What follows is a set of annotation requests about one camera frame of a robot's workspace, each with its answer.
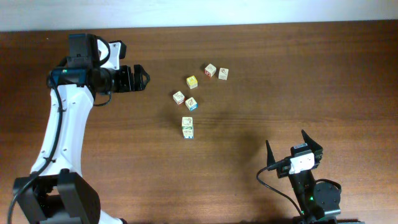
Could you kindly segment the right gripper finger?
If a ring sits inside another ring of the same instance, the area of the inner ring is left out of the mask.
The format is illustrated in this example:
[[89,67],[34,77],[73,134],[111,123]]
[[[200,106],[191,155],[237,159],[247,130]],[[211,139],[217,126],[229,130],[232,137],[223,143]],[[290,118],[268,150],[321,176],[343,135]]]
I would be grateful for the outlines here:
[[303,129],[301,130],[303,140],[312,150],[314,154],[322,154],[323,148],[317,142],[315,142]]
[[267,169],[272,170],[274,168],[274,164],[276,163],[276,161],[274,159],[274,155],[268,140],[266,140],[266,149],[267,149]]

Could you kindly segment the green letter N block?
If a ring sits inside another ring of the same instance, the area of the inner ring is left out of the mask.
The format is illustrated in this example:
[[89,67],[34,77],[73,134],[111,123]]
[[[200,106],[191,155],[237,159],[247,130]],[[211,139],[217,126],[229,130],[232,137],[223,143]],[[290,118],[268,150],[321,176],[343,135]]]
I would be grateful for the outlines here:
[[182,128],[192,128],[193,118],[192,117],[182,117]]

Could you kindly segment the red-edged block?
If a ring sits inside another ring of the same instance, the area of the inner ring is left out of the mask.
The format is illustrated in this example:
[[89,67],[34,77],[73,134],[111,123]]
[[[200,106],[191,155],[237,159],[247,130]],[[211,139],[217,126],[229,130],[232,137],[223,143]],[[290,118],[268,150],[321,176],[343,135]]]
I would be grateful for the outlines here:
[[174,93],[172,97],[178,105],[182,104],[185,101],[185,95],[181,91]]
[[211,63],[209,63],[205,69],[204,69],[205,74],[208,77],[212,77],[215,73],[216,73],[216,67],[214,65],[212,65]]
[[193,139],[194,137],[194,131],[193,131],[193,127],[183,127],[182,128],[182,133],[183,133],[183,137],[185,139]]

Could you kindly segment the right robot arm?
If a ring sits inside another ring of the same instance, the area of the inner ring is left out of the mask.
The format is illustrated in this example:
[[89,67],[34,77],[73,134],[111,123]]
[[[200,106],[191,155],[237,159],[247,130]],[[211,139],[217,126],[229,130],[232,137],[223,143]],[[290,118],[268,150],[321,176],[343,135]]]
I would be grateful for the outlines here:
[[278,178],[287,177],[293,188],[297,202],[293,205],[299,216],[294,223],[337,223],[341,213],[341,185],[328,179],[315,179],[312,170],[320,165],[323,148],[304,130],[303,143],[290,148],[290,156],[276,161],[268,141],[266,141],[267,164],[265,170],[277,172]]

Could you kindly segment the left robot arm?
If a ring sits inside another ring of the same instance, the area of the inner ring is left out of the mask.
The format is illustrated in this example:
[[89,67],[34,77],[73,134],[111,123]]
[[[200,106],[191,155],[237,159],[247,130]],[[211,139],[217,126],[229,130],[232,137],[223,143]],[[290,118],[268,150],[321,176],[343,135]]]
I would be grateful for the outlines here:
[[126,44],[94,34],[72,34],[69,54],[49,72],[51,108],[45,137],[30,174],[18,177],[7,212],[20,207],[29,223],[122,223],[108,215],[83,178],[81,152],[96,96],[142,91],[150,82],[141,65],[121,65]]

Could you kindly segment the yellow-top block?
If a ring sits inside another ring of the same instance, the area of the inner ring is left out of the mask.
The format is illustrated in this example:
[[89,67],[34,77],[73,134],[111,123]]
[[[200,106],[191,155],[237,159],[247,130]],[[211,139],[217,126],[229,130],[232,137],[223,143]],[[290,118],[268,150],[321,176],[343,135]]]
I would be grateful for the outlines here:
[[186,79],[187,81],[187,85],[189,87],[189,89],[194,89],[198,86],[198,80],[196,79],[196,77],[194,75],[188,77]]

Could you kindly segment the blue-edged leaf block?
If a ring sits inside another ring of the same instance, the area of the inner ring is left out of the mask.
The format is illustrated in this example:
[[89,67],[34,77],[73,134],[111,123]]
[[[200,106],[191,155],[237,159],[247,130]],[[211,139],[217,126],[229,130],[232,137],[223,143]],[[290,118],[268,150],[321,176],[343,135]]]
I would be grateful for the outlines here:
[[194,99],[194,97],[190,97],[185,100],[185,105],[188,108],[189,111],[193,111],[198,107],[197,101]]

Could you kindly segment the plain block far right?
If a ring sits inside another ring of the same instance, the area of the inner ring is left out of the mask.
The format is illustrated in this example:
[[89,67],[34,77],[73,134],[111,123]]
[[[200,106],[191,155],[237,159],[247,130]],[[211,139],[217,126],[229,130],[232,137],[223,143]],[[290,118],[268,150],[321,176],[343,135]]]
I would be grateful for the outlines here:
[[219,69],[218,78],[220,80],[227,80],[228,79],[228,73],[229,73],[229,69],[228,68],[220,68]]

